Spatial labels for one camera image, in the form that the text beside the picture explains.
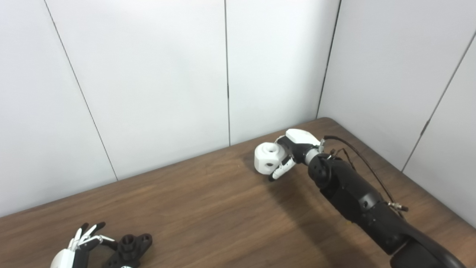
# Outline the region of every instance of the wall seam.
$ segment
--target wall seam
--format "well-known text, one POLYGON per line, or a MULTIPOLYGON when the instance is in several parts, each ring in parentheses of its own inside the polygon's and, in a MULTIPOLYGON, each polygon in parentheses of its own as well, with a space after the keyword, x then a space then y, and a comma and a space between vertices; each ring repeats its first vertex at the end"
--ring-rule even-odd
POLYGON ((426 128, 430 125, 430 121, 431 121, 431 119, 433 118, 433 115, 435 114, 435 112, 436 112, 438 106, 440 105, 441 100, 442 100, 443 97, 445 96, 445 93, 446 93, 446 91, 448 90, 448 87, 450 86, 451 82, 453 81, 453 78, 455 77, 455 74, 456 74, 456 72, 458 71, 459 66, 461 65, 461 62, 463 62, 463 59, 465 58, 466 53, 467 53, 468 50, 469 50, 469 47, 470 47, 471 44, 473 43, 473 41, 474 41, 474 39, 475 39, 475 36, 476 36, 476 31, 473 33, 473 36, 471 37, 468 46, 466 47, 465 51, 463 52, 463 55, 461 56, 461 59, 459 60, 458 64, 456 65, 455 70, 454 70, 453 73, 451 74, 451 77, 450 77, 448 83, 446 84, 446 87, 445 87, 445 89, 443 90, 443 93, 441 94, 440 98, 438 99, 438 102, 436 103, 435 108, 433 109, 433 112, 431 113, 431 115, 430 115, 428 121, 425 122, 425 126, 423 127, 423 130, 422 130, 422 132, 420 133, 420 136, 418 137, 418 140, 416 141, 415 146, 413 146, 413 149, 412 149, 410 155, 408 156, 407 161, 406 161, 405 164, 403 165, 401 172, 403 172, 403 171, 405 170, 405 168, 407 167, 407 164, 408 164, 408 162, 410 161, 410 158, 412 157, 413 153, 415 152, 415 149, 417 148, 418 143, 420 143, 421 137, 423 137, 423 134, 425 133, 426 128))
POLYGON ((321 107, 322 93, 323 93, 323 91, 324 91, 324 84, 326 83, 327 68, 329 67, 330 54, 331 54, 331 52, 332 52, 332 45, 334 44, 334 36, 336 35, 337 20, 339 19, 339 13, 340 13, 340 5, 341 5, 341 3, 342 3, 342 0, 339 1, 339 7, 337 8, 336 23, 334 24, 334 31, 332 32, 332 40, 331 40, 331 42, 330 42, 330 47, 329 47, 329 55, 327 56, 326 71, 324 72, 324 78, 322 79, 321 94, 320 94, 320 96, 319 96, 319 103, 317 104, 316 119, 317 119, 317 116, 319 115, 319 108, 321 107))
POLYGON ((228 25, 227 25, 227 0, 225 3, 225 57, 227 60, 227 102, 228 102, 228 146, 231 146, 231 127, 230 127, 230 84, 228 78, 228 25))
POLYGON ((51 22, 53 23, 53 26, 55 28, 55 31, 56 31, 56 34, 58 35, 58 39, 61 43, 61 46, 63 48, 63 51, 64 51, 64 54, 66 55, 66 59, 68 60, 68 63, 69 63, 69 67, 71 68, 71 71, 73 72, 73 75, 74 75, 74 79, 76 80, 76 84, 78 85, 78 88, 79 88, 79 91, 81 92, 81 95, 83 97, 83 100, 84 100, 84 103, 86 104, 86 108, 88 109, 88 112, 89 112, 89 115, 91 117, 91 120, 94 124, 94 128, 96 129, 96 132, 98 133, 98 136, 99 136, 99 140, 101 141, 101 144, 102 144, 102 147, 104 149, 104 152, 106 153, 106 157, 108 158, 108 161, 109 161, 109 164, 111 165, 111 169, 112 169, 112 172, 114 173, 114 176, 116 178, 116 181, 119 181, 118 179, 118 176, 116 174, 116 171, 114 170, 114 167, 112 165, 112 162, 111 162, 111 158, 109 157, 109 154, 106 150, 106 146, 104 145, 104 142, 102 141, 102 137, 101 137, 101 134, 99 133, 99 129, 98 129, 98 126, 96 125, 96 121, 94 120, 94 117, 92 116, 92 113, 91 113, 91 109, 89 108, 89 105, 88 105, 88 102, 86 101, 86 97, 84 96, 84 93, 83 93, 83 89, 81 88, 81 85, 79 83, 79 80, 78 80, 78 77, 76 75, 76 72, 74 71, 73 69, 73 65, 71 64, 71 60, 69 59, 69 56, 68 56, 68 53, 66 52, 66 48, 64 46, 64 43, 63 43, 63 40, 61 39, 61 36, 60 36, 60 32, 58 31, 58 28, 56 27, 56 23, 53 19, 53 16, 51 14, 51 11, 50 11, 50 7, 48 6, 48 3, 46 2, 46 0, 43 0, 43 2, 45 3, 45 6, 46 6, 46 9, 48 10, 48 14, 50 15, 50 18, 51 18, 51 22))

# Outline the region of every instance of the wooden table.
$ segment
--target wooden table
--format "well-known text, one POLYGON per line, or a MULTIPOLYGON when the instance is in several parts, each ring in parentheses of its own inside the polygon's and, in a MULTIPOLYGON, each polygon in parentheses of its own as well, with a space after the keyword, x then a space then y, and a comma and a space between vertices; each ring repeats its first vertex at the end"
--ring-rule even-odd
MULTIPOLYGON (((363 152, 395 199, 410 207, 410 223, 476 265, 476 230, 401 174, 344 128, 321 118, 296 128, 321 138, 340 136, 363 152)), ((49 204, 0 218, 0 267, 49 268, 84 222, 105 221, 101 234, 150 233, 154 244, 143 268, 376 268, 390 257, 349 224, 297 165, 278 181, 254 170, 255 147, 284 131, 160 168, 49 204)), ((341 148, 329 141, 327 151, 341 148)), ((359 173, 377 189, 364 164, 359 173)), ((91 253, 100 267, 108 248, 91 253)))

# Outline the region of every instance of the wire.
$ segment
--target wire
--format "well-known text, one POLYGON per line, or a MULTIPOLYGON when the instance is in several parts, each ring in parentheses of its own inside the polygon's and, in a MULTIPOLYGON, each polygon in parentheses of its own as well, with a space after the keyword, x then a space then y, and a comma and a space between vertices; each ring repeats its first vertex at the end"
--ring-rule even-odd
MULTIPOLYGON (((347 142, 346 140, 344 139, 341 139, 337 136, 332 136, 332 135, 326 135, 324 136, 324 140, 337 140, 337 141, 340 141, 342 143, 344 143, 345 145, 347 145, 350 149, 352 149, 352 151, 354 151, 358 157, 360 157, 360 159, 362 159, 362 161, 364 161, 365 165, 370 169, 370 172, 372 172, 372 174, 374 175, 374 177, 377 179, 378 183, 382 186, 382 188, 384 189, 385 193, 387 194, 388 198, 390 199, 390 201, 392 203, 396 203, 395 200, 393 199, 392 195, 390 194, 389 190, 387 189, 387 187, 385 186, 385 184, 382 182, 382 180, 380 179, 380 177, 377 175, 377 173, 375 173, 375 170, 370 166, 370 163, 364 158, 364 156, 352 145, 350 144, 349 142, 347 142)), ((402 217, 403 219, 405 219, 405 217, 403 216, 403 214, 400 212, 400 211, 397 211, 398 215, 400 217, 402 217)))
POLYGON ((345 150, 345 148, 340 148, 340 149, 337 151, 337 153, 336 153, 336 155, 335 155, 334 157, 337 157, 337 156, 339 155, 340 151, 343 151, 343 152, 346 154, 347 162, 349 162, 349 164, 350 164, 350 166, 352 167, 353 170, 357 171, 357 170, 356 170, 356 167, 354 166, 354 163, 352 163, 352 161, 350 160, 350 156, 349 156, 349 154, 347 153, 347 151, 345 150))

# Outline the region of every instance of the screw hole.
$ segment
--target screw hole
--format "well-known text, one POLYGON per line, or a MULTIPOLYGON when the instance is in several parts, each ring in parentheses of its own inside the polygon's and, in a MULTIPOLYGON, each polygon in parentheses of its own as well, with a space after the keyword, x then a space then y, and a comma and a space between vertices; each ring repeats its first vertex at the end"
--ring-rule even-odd
POLYGON ((132 244, 133 241, 134 241, 134 236, 133 236, 133 235, 125 235, 125 236, 122 238, 122 243, 123 243, 124 245, 132 244))

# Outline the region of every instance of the black bracket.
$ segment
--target black bracket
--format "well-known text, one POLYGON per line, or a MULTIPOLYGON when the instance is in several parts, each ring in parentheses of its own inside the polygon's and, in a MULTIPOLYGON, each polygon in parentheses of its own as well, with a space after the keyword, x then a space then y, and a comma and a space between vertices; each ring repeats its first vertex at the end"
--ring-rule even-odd
POLYGON ((118 243, 116 252, 103 265, 103 268, 121 268, 128 266, 137 268, 140 266, 139 259, 152 245, 152 236, 143 234, 138 237, 125 235, 118 243))

